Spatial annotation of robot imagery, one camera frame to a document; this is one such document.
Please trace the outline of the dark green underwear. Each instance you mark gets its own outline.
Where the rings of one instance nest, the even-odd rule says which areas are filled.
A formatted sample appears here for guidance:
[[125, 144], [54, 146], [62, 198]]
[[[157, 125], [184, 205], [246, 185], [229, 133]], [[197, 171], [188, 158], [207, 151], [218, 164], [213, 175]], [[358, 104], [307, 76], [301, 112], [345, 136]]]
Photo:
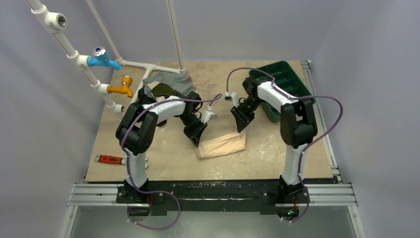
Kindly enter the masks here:
[[164, 83], [158, 83], [156, 86], [154, 86], [153, 89], [151, 89], [151, 93], [157, 101], [163, 101], [164, 99], [167, 99], [170, 96], [181, 95], [180, 92], [172, 89], [169, 85]]

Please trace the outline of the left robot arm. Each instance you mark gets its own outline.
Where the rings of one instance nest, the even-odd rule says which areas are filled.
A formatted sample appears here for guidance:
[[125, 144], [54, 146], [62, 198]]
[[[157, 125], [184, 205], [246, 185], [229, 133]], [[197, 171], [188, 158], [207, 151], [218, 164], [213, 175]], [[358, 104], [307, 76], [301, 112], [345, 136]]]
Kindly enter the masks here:
[[155, 136], [156, 127], [169, 118], [179, 118], [184, 125], [183, 133], [198, 147], [207, 123], [196, 115], [204, 100], [192, 92], [188, 96], [169, 96], [152, 104], [133, 103], [121, 120], [115, 136], [126, 154], [127, 176], [125, 188], [128, 196], [136, 203], [146, 200], [153, 191], [148, 190], [145, 169], [146, 151]]

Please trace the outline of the green compartment tray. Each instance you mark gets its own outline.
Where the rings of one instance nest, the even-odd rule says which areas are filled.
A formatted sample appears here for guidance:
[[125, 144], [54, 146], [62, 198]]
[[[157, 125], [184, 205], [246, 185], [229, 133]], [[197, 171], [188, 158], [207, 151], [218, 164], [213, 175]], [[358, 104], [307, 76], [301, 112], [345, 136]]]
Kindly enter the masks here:
[[[275, 78], [275, 84], [285, 92], [295, 97], [311, 95], [309, 89], [286, 61], [278, 61], [258, 67]], [[263, 111], [272, 123], [280, 122], [280, 112], [267, 103], [261, 104]]]

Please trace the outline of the beige underwear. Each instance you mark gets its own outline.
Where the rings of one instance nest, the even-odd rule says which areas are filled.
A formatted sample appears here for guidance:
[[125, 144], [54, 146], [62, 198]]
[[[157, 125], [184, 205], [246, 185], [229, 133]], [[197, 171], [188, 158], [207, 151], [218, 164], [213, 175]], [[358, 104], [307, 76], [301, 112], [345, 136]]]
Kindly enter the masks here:
[[246, 133], [232, 132], [203, 141], [196, 148], [198, 160], [226, 156], [246, 149]]

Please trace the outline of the striped grey underwear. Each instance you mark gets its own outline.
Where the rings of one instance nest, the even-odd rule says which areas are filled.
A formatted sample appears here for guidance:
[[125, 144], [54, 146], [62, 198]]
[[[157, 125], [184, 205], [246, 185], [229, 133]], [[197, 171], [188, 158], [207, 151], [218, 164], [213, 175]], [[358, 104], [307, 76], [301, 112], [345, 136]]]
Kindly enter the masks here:
[[156, 96], [153, 95], [152, 88], [149, 85], [156, 82], [166, 84], [184, 96], [196, 90], [191, 77], [187, 74], [159, 72], [149, 78], [143, 79], [142, 82], [144, 84], [144, 94], [153, 99], [156, 99]]

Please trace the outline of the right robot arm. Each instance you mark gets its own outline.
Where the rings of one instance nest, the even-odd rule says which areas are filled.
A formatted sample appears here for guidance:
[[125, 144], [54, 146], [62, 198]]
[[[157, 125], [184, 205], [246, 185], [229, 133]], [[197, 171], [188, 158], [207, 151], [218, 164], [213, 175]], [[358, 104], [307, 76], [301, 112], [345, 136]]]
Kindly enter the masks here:
[[280, 135], [286, 144], [286, 157], [276, 196], [289, 202], [304, 188], [306, 147], [317, 135], [313, 104], [310, 99], [294, 98], [267, 80], [248, 77], [242, 85], [248, 96], [242, 102], [235, 100], [231, 109], [238, 132], [252, 122], [261, 103], [268, 103], [280, 112]]

